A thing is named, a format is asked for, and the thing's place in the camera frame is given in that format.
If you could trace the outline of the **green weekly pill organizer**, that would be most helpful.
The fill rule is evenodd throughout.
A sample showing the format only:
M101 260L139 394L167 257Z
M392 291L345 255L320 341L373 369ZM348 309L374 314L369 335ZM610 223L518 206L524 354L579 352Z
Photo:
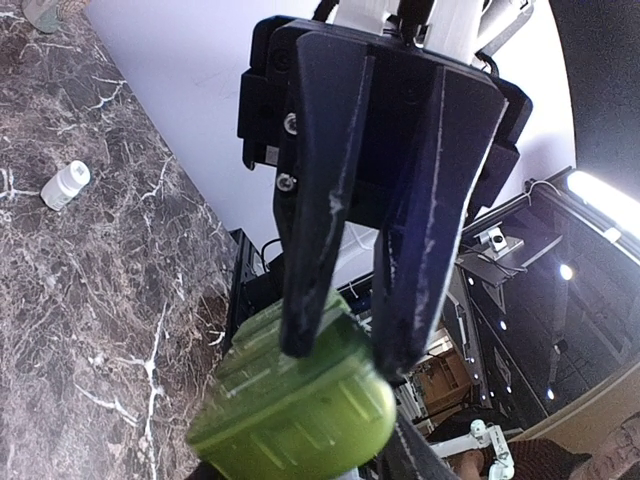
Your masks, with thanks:
M332 479L371 460L396 422L369 336L337 292L310 356L280 350L282 304L248 318L186 440L226 479Z

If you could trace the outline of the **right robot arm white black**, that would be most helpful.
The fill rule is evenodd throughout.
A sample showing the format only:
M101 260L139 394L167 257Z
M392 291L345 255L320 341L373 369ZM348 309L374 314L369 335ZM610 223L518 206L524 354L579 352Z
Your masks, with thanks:
M273 166L280 347L316 342L347 223L375 229L372 350L387 379L422 358L464 225L519 160L531 99L491 51L531 2L322 1L254 28L237 134Z

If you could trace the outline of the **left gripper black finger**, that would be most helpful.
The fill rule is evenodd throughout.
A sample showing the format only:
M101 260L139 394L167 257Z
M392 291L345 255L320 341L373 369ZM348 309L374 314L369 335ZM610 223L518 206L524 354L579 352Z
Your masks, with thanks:
M402 414L382 449L382 478L456 480L458 476L427 444L422 434Z

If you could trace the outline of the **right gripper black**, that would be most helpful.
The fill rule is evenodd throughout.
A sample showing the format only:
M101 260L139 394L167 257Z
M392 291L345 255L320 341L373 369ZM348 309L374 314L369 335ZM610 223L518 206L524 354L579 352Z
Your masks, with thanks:
M346 217L379 227L402 172L376 241L371 339L385 379L414 367L441 313L466 210L473 219L497 199L532 109L516 85L395 40L286 16L259 22L238 136L248 168L298 180L282 352L310 355ZM297 140L285 129L294 110Z

